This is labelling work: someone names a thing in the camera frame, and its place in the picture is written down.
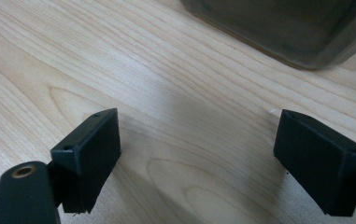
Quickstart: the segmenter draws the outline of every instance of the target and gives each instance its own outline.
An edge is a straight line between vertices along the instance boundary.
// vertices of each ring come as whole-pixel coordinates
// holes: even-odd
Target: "light wood surface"
[[[62,223],[356,223],[273,156],[282,108],[356,141],[356,55],[294,69],[179,0],[0,1],[0,175],[111,107],[121,158],[93,212]]]

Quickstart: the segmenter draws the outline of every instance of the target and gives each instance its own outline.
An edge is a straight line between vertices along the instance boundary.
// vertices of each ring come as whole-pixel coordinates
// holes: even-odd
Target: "dark glass container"
[[[356,0],[182,0],[185,7],[305,68],[356,53]]]

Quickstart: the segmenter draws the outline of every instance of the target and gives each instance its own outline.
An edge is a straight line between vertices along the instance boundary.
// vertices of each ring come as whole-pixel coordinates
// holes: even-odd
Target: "black object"
[[[94,114],[51,150],[52,162],[17,165],[0,178],[0,223],[60,223],[91,212],[121,154],[117,109]]]
[[[356,143],[310,116],[283,110],[275,156],[325,214],[356,207]]]
[[[306,68],[356,53],[356,0],[182,0],[207,21]]]

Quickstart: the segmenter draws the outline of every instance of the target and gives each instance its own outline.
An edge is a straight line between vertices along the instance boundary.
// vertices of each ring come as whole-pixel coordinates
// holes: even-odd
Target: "clamp jaw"
[[[91,115],[51,151],[46,165],[29,161],[0,177],[0,224],[60,223],[66,213],[91,213],[121,154],[117,109]]]
[[[330,216],[356,207],[356,143],[310,116],[283,110],[274,154]]]

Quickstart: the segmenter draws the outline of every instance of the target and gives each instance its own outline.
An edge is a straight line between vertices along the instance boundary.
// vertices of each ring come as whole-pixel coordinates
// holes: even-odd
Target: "wood grain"
[[[111,107],[121,158],[93,212],[63,223],[356,223],[272,151],[282,108],[356,141],[356,55],[294,69],[179,0],[0,1],[0,174]]]

